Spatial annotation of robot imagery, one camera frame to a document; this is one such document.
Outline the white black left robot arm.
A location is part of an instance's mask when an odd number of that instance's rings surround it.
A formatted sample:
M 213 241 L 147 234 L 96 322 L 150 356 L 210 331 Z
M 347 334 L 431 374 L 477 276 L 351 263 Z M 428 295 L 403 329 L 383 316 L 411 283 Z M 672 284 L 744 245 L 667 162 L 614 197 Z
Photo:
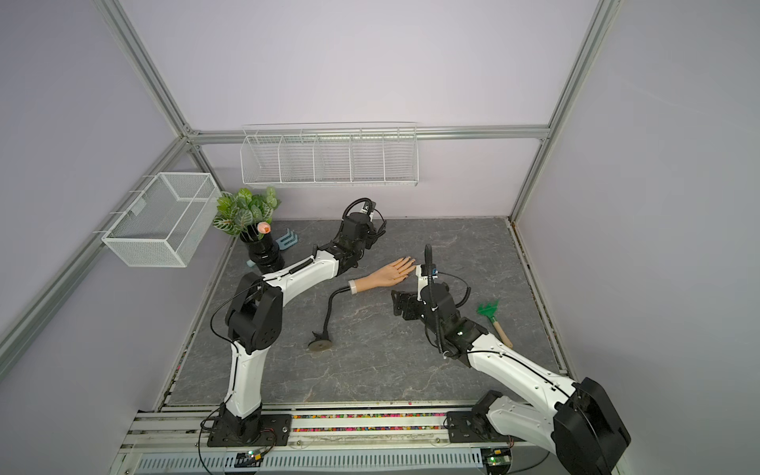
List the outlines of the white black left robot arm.
M 262 415 L 261 385 L 269 348 L 282 332 L 285 306 L 305 291 L 358 267 L 364 251 L 385 233 L 373 223 L 375 203 L 362 198 L 342 214 L 336 236 L 312 254 L 268 274 L 241 279 L 225 316 L 233 359 L 228 393 L 217 411 L 207 445 L 286 445 L 292 418 Z

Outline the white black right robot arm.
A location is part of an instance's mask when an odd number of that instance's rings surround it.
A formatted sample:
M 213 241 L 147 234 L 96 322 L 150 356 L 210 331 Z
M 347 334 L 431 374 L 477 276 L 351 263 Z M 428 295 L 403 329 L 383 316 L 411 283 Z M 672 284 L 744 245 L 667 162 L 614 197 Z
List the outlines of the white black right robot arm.
M 610 474 L 631 444 L 631 435 L 604 387 L 577 382 L 508 348 L 485 327 L 463 317 L 447 285 L 394 291 L 394 313 L 421 321 L 441 353 L 484 373 L 521 397 L 491 391 L 473 409 L 484 433 L 510 435 L 553 453 L 571 474 Z

